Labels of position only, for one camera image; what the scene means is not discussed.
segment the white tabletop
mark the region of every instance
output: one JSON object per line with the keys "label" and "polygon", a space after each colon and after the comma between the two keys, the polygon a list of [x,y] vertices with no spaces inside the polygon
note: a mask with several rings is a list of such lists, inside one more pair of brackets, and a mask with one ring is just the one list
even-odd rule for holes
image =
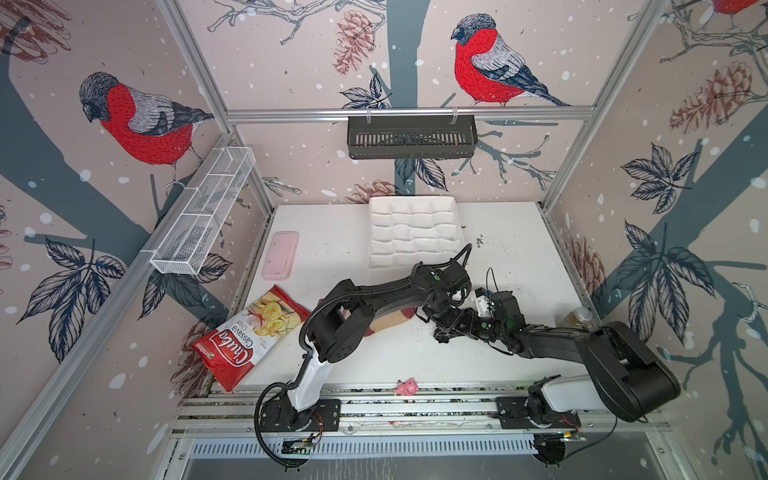
{"label": "white tabletop", "polygon": [[[512,290],[528,323],[554,326],[557,318],[581,305],[536,204],[458,204],[458,211],[465,226],[464,237],[472,242],[467,271],[473,289],[485,286],[485,271],[493,266],[498,288]],[[367,205],[279,206],[266,245],[281,230],[298,231],[300,236],[291,277],[277,284],[312,310],[341,280],[376,285],[407,276],[409,267],[367,267],[368,224]],[[265,259],[266,252],[256,271],[249,303],[273,285],[261,277]],[[460,386],[586,372],[582,365],[562,360],[505,356],[463,337],[438,343],[432,338],[434,328],[434,324],[414,317],[363,338],[352,355],[335,364],[327,383],[360,388],[412,377],[419,383]],[[291,380],[303,353],[298,332],[297,328],[274,346],[237,389]]]}

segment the dark gray hanging basket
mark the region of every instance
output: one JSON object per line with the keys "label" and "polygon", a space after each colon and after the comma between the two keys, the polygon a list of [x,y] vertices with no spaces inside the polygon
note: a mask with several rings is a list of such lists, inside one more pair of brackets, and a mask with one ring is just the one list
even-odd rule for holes
{"label": "dark gray hanging basket", "polygon": [[349,117],[350,158],[468,158],[478,144],[474,115],[371,117],[370,121]]}

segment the black mounting plate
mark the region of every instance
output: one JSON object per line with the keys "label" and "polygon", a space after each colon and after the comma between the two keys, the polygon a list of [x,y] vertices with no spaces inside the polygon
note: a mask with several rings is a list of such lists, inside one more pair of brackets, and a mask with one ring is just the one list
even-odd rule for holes
{"label": "black mounting plate", "polygon": [[[499,414],[499,422],[502,424],[502,430],[535,429],[536,425],[528,419],[528,410],[525,408],[526,396],[496,397],[496,413]],[[581,420],[577,413],[561,413],[570,423],[581,426]],[[569,425],[561,419],[557,419],[547,427],[550,429],[572,430],[573,425]]]}
{"label": "black mounting plate", "polygon": [[[310,419],[309,425],[291,425],[288,418],[280,414],[279,402],[265,402],[261,409],[262,417],[259,419],[259,430],[262,432],[319,432],[320,427],[314,415]],[[341,400],[320,399],[315,412],[323,419],[324,432],[339,431],[339,417],[341,416]]]}

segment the red and white chip bag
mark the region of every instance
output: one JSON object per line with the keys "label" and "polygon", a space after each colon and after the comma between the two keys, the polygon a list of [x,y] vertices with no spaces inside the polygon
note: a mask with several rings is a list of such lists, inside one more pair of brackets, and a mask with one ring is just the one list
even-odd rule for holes
{"label": "red and white chip bag", "polygon": [[194,344],[205,366],[231,392],[278,340],[310,315],[277,285]]}

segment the white egg tray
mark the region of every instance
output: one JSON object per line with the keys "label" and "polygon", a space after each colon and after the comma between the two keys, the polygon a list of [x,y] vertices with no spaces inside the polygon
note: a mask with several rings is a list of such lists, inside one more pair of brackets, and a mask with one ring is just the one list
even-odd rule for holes
{"label": "white egg tray", "polygon": [[464,247],[453,197],[373,197],[368,267],[442,263]]}

